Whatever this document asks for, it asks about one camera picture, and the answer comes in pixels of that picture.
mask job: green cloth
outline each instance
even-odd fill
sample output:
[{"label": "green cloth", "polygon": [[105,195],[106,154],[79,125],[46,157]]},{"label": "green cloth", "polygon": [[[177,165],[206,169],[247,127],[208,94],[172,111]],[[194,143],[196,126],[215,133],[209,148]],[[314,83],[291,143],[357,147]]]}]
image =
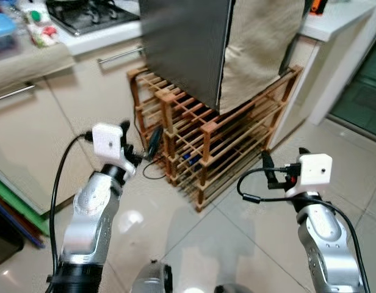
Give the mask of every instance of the green cloth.
[{"label": "green cloth", "polygon": [[43,234],[49,236],[48,224],[43,218],[15,195],[5,184],[0,181],[0,197],[13,209],[34,224]]}]

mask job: kitchen cabinet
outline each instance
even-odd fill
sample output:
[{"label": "kitchen cabinet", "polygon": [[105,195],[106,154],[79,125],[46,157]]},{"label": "kitchen cabinet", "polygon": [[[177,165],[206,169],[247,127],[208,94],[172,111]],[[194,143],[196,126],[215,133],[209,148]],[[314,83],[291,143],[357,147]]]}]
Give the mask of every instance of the kitchen cabinet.
[{"label": "kitchen cabinet", "polygon": [[[73,137],[44,80],[0,93],[0,173],[39,213],[49,210],[60,158]],[[75,145],[63,168],[57,204],[70,198],[91,173],[90,162]]]},{"label": "kitchen cabinet", "polygon": [[[133,121],[133,101],[126,72],[145,65],[139,52],[114,58],[140,46],[140,39],[119,43],[76,56],[76,65],[47,76],[47,82],[76,134],[99,122],[119,124]],[[99,64],[100,60],[110,60]],[[140,148],[140,139],[132,126],[128,139]],[[95,168],[100,164],[92,146],[83,144]]]}]

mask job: wooden shoe rack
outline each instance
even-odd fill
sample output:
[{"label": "wooden shoe rack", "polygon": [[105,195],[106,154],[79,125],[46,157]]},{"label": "wooden shoe rack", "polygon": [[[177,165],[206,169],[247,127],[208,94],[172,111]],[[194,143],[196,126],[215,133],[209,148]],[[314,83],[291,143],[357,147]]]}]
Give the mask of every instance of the wooden shoe rack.
[{"label": "wooden shoe rack", "polygon": [[[302,68],[295,66],[263,92],[224,115],[147,68],[128,73],[142,141],[164,127],[161,166],[201,211],[267,149]],[[147,89],[150,97],[141,101]]]}]

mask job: tiled floor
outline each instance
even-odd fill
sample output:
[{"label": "tiled floor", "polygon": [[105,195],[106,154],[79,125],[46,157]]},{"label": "tiled floor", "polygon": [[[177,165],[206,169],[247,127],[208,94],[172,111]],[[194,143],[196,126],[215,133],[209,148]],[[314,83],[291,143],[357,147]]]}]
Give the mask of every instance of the tiled floor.
[{"label": "tiled floor", "polygon": [[[298,147],[333,157],[324,199],[356,225],[376,292],[376,144],[330,121],[319,127],[305,124],[275,150],[275,164],[294,162]],[[114,220],[101,292],[129,292],[139,270],[154,258],[172,266],[179,293],[212,292],[222,283],[238,283],[254,293],[314,292],[292,206],[244,202],[234,183],[197,214],[178,190],[164,180],[149,181],[140,171],[125,186]],[[263,175],[252,176],[243,188],[283,196],[266,189]],[[59,246],[70,217],[71,207],[57,215]],[[44,292],[51,263],[50,249],[26,245],[0,266],[0,293]]]}]

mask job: dark panel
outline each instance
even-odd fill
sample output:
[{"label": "dark panel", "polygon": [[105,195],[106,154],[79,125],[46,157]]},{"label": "dark panel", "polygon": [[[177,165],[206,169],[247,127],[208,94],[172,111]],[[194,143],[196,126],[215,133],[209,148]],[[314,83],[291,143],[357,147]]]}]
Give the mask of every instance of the dark panel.
[{"label": "dark panel", "polygon": [[231,0],[140,0],[148,67],[213,109],[230,6]]}]

